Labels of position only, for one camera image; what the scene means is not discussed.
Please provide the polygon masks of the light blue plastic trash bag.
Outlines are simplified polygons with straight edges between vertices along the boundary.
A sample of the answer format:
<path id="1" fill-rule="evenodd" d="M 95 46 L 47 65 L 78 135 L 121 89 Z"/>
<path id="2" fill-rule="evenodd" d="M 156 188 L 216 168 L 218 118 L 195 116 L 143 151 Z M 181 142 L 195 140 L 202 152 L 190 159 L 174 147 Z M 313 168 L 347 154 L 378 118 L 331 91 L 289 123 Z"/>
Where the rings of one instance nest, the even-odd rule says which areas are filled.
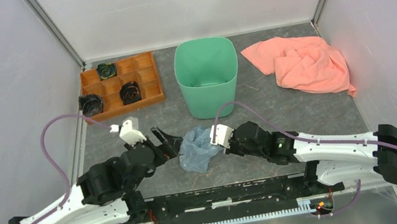
<path id="1" fill-rule="evenodd" d="M 183 136 L 179 161 L 185 171 L 205 173 L 211 158 L 222 151 L 222 147 L 210 144 L 210 135 L 211 129 L 197 126 Z"/>

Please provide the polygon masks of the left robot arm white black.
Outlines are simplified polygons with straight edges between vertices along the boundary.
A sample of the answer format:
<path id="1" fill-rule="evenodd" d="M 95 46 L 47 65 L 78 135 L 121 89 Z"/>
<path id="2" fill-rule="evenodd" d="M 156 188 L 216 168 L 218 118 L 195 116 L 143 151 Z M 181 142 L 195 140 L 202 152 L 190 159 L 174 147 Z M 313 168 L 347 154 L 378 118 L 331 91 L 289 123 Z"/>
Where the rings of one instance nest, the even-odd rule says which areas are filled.
<path id="1" fill-rule="evenodd" d="M 140 224 L 149 208 L 138 186 L 161 165 L 179 155 L 183 138 L 151 129 L 160 145 L 149 138 L 118 157 L 93 165 L 70 187 L 69 194 L 29 217 L 12 217 L 8 224 Z"/>

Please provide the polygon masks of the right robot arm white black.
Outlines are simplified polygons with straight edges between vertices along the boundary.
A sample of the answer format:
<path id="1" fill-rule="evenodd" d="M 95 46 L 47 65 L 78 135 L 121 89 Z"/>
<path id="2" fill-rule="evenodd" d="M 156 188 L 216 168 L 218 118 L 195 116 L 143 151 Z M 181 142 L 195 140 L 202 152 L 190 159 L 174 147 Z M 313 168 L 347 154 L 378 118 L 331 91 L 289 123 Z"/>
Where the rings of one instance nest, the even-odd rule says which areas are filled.
<path id="1" fill-rule="evenodd" d="M 248 121 L 236 129 L 218 124 L 211 128 L 210 140 L 225 154 L 261 157 L 277 165 L 305 163 L 304 187 L 313 195 L 353 180 L 397 185 L 397 127 L 390 124 L 356 135 L 315 135 L 268 132 Z"/>

